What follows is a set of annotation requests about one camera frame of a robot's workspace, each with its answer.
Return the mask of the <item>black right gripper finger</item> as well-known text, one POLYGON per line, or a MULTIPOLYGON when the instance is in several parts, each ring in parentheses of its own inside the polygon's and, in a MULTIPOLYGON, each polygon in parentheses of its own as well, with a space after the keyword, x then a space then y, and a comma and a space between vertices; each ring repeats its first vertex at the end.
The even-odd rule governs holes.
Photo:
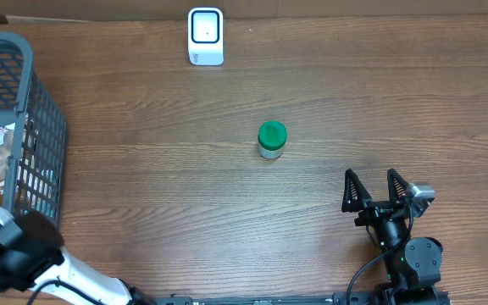
POLYGON ((372 197, 360 182, 352 169, 345 172, 345 187, 342 198, 341 211, 356 213, 364 210, 372 203, 372 197))
POLYGON ((406 196, 406 189, 409 183, 406 182, 395 169, 387 171, 387 182, 389 191, 389 200, 391 202, 402 201, 406 196))

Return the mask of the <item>green lid white jar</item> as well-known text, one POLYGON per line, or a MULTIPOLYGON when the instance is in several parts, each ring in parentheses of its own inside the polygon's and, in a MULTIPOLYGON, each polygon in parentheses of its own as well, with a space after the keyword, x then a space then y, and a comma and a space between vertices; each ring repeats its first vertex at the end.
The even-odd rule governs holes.
POLYGON ((264 122, 258 131, 258 152, 263 158, 281 156, 287 142, 286 127, 279 121, 264 122))

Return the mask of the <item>teal wet wipes pack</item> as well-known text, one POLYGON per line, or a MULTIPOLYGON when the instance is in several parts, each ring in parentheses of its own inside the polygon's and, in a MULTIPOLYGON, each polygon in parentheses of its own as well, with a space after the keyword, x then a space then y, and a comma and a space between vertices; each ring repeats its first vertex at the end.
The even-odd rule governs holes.
POLYGON ((52 200, 54 195, 54 177, 53 171, 43 169, 40 171, 40 176, 35 176, 26 169, 19 172, 16 190, 19 192, 19 200, 25 204, 30 210, 35 210, 47 217, 52 217, 55 214, 52 200))

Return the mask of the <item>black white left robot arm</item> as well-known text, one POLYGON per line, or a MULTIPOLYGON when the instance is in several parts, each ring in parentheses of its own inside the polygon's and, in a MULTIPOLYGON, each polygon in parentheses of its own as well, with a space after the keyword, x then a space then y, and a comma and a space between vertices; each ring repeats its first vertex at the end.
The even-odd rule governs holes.
POLYGON ((0 207, 0 292, 32 291, 71 304, 152 304, 150 297, 118 278, 75 258, 47 217, 30 212, 14 217, 0 207))

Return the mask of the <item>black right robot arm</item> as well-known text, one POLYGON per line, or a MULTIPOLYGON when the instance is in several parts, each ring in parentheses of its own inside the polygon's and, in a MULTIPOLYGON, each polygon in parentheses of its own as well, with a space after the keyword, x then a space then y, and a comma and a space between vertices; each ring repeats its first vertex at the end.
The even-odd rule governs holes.
POLYGON ((356 213, 357 227, 363 227, 380 254, 361 267, 350 280, 345 293, 336 299, 351 304, 449 304, 446 291, 438 291, 441 280, 443 246, 432 237, 411 237, 414 221, 435 199, 427 183, 409 183, 394 169, 387 171, 389 198, 375 201, 353 170, 345 172, 341 211, 356 213), (371 292, 357 294, 357 279, 382 261, 388 281, 371 292))

